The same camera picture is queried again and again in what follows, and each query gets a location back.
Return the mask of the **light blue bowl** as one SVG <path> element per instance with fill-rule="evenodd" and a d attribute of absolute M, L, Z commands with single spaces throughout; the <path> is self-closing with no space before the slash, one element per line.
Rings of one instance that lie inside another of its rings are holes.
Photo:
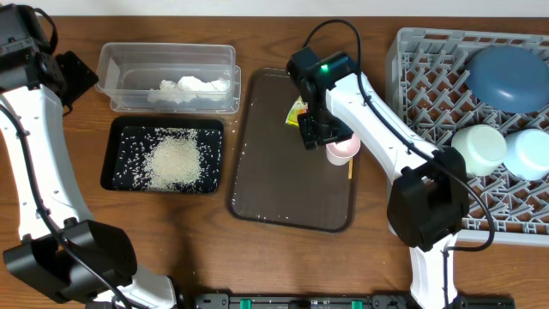
<path fill-rule="evenodd" d="M 509 134 L 505 168 L 515 176 L 529 181 L 541 180 L 548 174 L 548 134 L 543 130 L 526 129 Z"/>

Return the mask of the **dark blue plate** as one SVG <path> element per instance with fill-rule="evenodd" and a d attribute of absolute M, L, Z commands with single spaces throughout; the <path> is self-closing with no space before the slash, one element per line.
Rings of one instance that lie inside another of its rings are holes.
<path fill-rule="evenodd" d="M 476 53 L 466 69 L 468 89 L 497 110 L 530 113 L 548 105 L 548 65 L 528 50 L 488 47 Z"/>

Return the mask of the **mint green bowl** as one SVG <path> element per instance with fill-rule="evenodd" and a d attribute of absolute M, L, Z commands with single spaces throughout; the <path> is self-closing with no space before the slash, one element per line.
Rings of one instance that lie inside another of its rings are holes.
<path fill-rule="evenodd" d="M 463 157 L 467 174 L 484 177 L 493 173 L 508 154 L 503 135 L 486 124 L 476 124 L 458 130 L 451 141 Z"/>

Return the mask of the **pile of rice grains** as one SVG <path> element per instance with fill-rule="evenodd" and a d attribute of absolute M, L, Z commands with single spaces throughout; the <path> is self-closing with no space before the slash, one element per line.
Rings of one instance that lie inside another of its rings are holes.
<path fill-rule="evenodd" d="M 211 193 L 220 182 L 220 130 L 128 126 L 110 185 L 118 191 Z"/>

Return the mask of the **white tissue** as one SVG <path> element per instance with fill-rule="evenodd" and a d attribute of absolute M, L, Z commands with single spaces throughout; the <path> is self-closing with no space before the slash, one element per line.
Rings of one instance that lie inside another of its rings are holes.
<path fill-rule="evenodd" d="M 162 80 L 158 89 L 149 90 L 147 100 L 151 103 L 167 101 L 176 104 L 194 99 L 220 100 L 230 86 L 230 81 L 225 79 L 203 82 L 194 76 L 182 76 L 178 82 Z"/>

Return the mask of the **pink cup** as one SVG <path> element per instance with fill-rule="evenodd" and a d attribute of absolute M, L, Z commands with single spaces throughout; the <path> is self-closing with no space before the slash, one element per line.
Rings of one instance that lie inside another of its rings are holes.
<path fill-rule="evenodd" d="M 361 141 L 356 133 L 350 139 L 341 142 L 332 142 L 326 145 L 328 161 L 335 166 L 348 163 L 360 150 Z"/>

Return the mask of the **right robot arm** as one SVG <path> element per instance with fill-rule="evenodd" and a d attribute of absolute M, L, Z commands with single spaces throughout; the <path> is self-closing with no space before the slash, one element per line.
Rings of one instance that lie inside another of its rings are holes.
<path fill-rule="evenodd" d="M 320 59 L 304 47 L 286 70 L 308 107 L 298 116 L 307 149 L 357 136 L 388 178 L 389 227 L 410 249 L 411 295 L 421 308 L 454 302 L 453 256 L 468 213 L 465 162 L 416 135 L 372 89 L 344 52 Z"/>

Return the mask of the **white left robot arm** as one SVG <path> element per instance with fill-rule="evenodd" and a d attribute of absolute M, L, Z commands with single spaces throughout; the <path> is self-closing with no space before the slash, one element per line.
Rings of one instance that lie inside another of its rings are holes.
<path fill-rule="evenodd" d="M 21 242 L 9 273 L 57 303 L 93 308 L 179 308 L 168 276 L 139 265 L 128 235 L 97 222 L 75 179 L 63 118 L 98 77 L 41 26 L 39 8 L 1 8 L 1 132 L 19 200 Z"/>

